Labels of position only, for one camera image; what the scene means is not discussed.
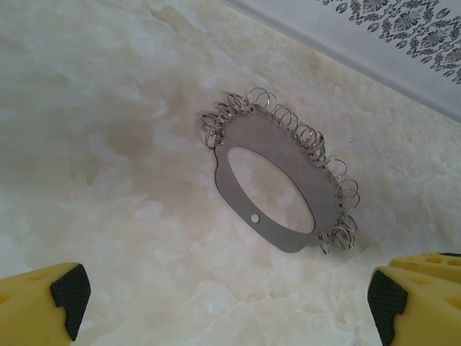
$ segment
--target black rubber grip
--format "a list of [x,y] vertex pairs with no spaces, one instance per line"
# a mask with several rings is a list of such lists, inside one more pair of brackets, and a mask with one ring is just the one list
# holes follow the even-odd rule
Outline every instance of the black rubber grip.
[[83,265],[77,265],[50,286],[57,307],[66,310],[66,330],[75,341],[84,317],[91,288]]
[[377,270],[368,288],[368,305],[383,346],[394,340],[394,318],[405,309],[408,293],[392,279]]
[[454,254],[452,252],[443,252],[441,253],[443,256],[451,256],[451,257],[461,257],[461,254]]

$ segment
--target small hole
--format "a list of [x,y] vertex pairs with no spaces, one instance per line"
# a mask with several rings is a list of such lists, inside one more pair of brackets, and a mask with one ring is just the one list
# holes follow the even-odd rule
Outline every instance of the small hole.
[[253,214],[251,216],[251,222],[252,223],[258,223],[259,222],[259,215],[258,214]]
[[438,257],[427,257],[425,260],[429,263],[442,263],[442,260]]
[[456,261],[456,260],[450,260],[447,261],[448,265],[461,265],[461,261]]
[[5,301],[9,300],[13,295],[12,294],[0,294],[0,304],[3,304]]

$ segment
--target metal ring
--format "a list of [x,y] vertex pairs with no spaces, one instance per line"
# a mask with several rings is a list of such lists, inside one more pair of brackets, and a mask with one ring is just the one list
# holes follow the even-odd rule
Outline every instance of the metal ring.
[[227,103],[220,102],[216,107],[219,109],[219,111],[221,111],[228,117],[235,117],[236,115],[238,115],[238,110],[233,105],[228,105]]
[[[309,137],[307,137],[305,140],[303,139],[303,135],[306,131],[309,131]],[[310,126],[306,125],[306,128],[301,131],[300,133],[300,143],[302,146],[306,147],[307,146],[307,142],[310,140],[310,138],[312,137],[312,134],[315,132],[315,130],[313,128],[311,128]]]
[[354,246],[355,238],[349,229],[335,226],[331,229],[333,245],[340,250],[348,250]]
[[355,232],[358,229],[357,223],[355,222],[354,218],[350,216],[348,213],[342,213],[339,216],[339,222],[344,224],[348,229]]
[[[205,135],[205,145],[210,149],[216,148],[218,144],[221,144],[223,142],[225,135],[224,131],[224,127],[221,124],[217,124],[211,127]],[[210,138],[213,138],[215,140],[212,146],[210,146],[210,144],[208,143]]]
[[325,160],[326,160],[325,153],[326,152],[325,152],[325,146],[323,143],[321,143],[318,146],[307,147],[306,149],[307,149],[309,156],[313,156],[319,159],[322,158],[322,167],[325,166]]
[[[352,196],[349,196],[349,197],[344,197],[344,192],[346,191],[353,191],[354,194]],[[354,190],[354,189],[344,189],[344,190],[341,190],[338,194],[338,198],[341,198],[342,200],[351,200],[352,198],[354,198],[355,196],[357,196],[359,194],[359,191],[357,190]]]
[[353,182],[353,183],[355,184],[355,186],[356,186],[356,189],[355,189],[355,190],[356,190],[357,192],[359,191],[359,183],[358,183],[356,180],[351,179],[351,178],[347,178],[347,179],[344,179],[344,180],[340,181],[340,182],[338,183],[338,190],[342,190],[341,185],[343,185],[345,182]]
[[290,117],[288,123],[285,124],[285,126],[287,126],[288,128],[290,128],[290,125],[295,122],[296,123],[296,126],[297,124],[299,123],[299,118],[297,117],[297,115],[295,113],[293,113],[292,111],[288,110],[287,112],[283,113],[282,116],[279,118],[280,119],[280,122],[283,123],[283,118],[285,115],[288,115]]
[[[331,173],[331,170],[328,168],[328,164],[330,164],[331,162],[341,162],[343,165],[344,165],[344,172],[342,172],[341,174],[339,175],[334,175],[333,173]],[[328,169],[328,173],[331,174],[332,177],[335,177],[337,179],[343,177],[346,173],[347,173],[347,165],[346,165],[346,162],[344,162],[343,160],[340,160],[340,159],[329,159],[326,163],[325,163],[325,168]]]
[[306,155],[314,167],[321,168],[325,165],[325,147],[319,147],[315,151],[306,149]]
[[[261,94],[258,94],[258,96],[254,99],[254,102],[252,102],[250,99],[251,99],[251,93],[256,91],[256,90],[262,90],[263,92]],[[267,103],[265,106],[259,106],[258,105],[258,98],[263,95],[263,94],[267,94]],[[270,96],[269,96],[269,92],[265,89],[265,88],[261,88],[261,87],[256,87],[256,88],[253,88],[252,90],[249,91],[249,93],[246,95],[246,98],[248,100],[249,103],[251,104],[255,104],[255,105],[258,105],[259,107],[267,107],[270,103]]]
[[322,134],[320,132],[314,130],[313,128],[312,128],[312,131],[313,132],[310,133],[308,140],[305,142],[305,145],[304,145],[305,147],[317,146],[317,143],[320,142],[322,139],[321,138]]
[[357,208],[357,206],[360,203],[360,194],[357,193],[356,196],[357,196],[357,202],[352,207],[348,207],[348,208],[344,208],[344,209],[346,209],[346,210],[354,210],[355,208]]
[[202,128],[203,125],[207,126],[214,126],[216,125],[216,119],[213,117],[210,117],[208,114],[202,115]]
[[296,141],[298,141],[302,145],[301,137],[300,137],[300,134],[299,134],[300,128],[305,128],[305,130],[306,130],[306,129],[309,129],[309,126],[307,126],[306,124],[300,122],[300,123],[298,123],[297,127],[293,129],[294,138],[296,139]]
[[228,94],[227,99],[234,109],[241,112],[245,111],[245,108],[249,105],[248,102],[239,94]]
[[211,129],[214,125],[209,125],[207,123],[203,123],[202,124],[202,129],[204,130],[204,132],[208,132],[209,129]]
[[322,146],[324,144],[323,134],[322,132],[315,131],[314,132],[314,142],[312,142],[311,146]]
[[[280,110],[285,110],[286,112],[283,113],[281,117],[277,117],[277,113],[278,113]],[[290,110],[289,110],[288,108],[285,108],[285,107],[278,107],[278,108],[272,113],[272,119],[273,119],[273,120],[276,120],[276,121],[277,121],[277,124],[281,126],[281,125],[283,124],[283,122],[282,122],[283,117],[284,117],[286,114],[288,114],[288,113],[290,113]]]
[[232,121],[232,115],[225,113],[218,116],[218,122],[219,123],[230,123]]
[[230,121],[232,121],[232,119],[226,117],[224,114],[218,115],[214,113],[208,113],[202,115],[202,122],[207,123],[208,125],[216,125],[216,123],[229,123]]
[[274,111],[275,111],[275,110],[277,109],[277,107],[278,107],[278,101],[277,101],[277,98],[275,97],[275,95],[272,94],[271,92],[268,92],[268,91],[262,92],[261,94],[259,94],[259,95],[256,97],[256,99],[254,100],[254,102],[255,102],[256,105],[259,106],[259,104],[258,104],[258,98],[260,98],[260,97],[261,97],[262,95],[264,95],[264,94],[267,94],[267,103],[266,103],[266,105],[260,106],[260,107],[262,107],[264,110],[267,110],[267,107],[268,107],[268,106],[270,105],[270,103],[271,103],[271,96],[272,96],[272,97],[274,98],[274,101],[275,101],[274,109],[272,109],[272,110],[267,110],[267,111],[273,114]]
[[330,241],[328,239],[328,234],[321,231],[318,234],[318,240],[320,240],[319,247],[321,248],[324,254],[328,254],[330,252]]
[[293,132],[300,124],[300,117],[298,117],[294,112],[291,112],[291,115],[295,118],[295,127],[292,129]]

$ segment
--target marble countertop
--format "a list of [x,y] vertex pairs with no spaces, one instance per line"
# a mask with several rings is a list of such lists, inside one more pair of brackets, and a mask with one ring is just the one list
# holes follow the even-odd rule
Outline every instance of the marble countertop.
[[[0,277],[84,264],[75,346],[379,345],[373,269],[460,250],[461,124],[218,2],[1,8]],[[359,181],[352,250],[285,254],[216,190],[200,114],[256,85]],[[237,169],[299,221],[295,197]]]

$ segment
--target damask pattern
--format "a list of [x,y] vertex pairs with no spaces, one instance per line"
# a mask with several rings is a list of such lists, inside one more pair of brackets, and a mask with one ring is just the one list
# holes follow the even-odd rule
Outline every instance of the damask pattern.
[[380,39],[461,84],[461,17],[450,16],[439,0],[317,1],[337,3],[339,14],[350,13],[350,21],[366,23],[369,32],[379,32]]

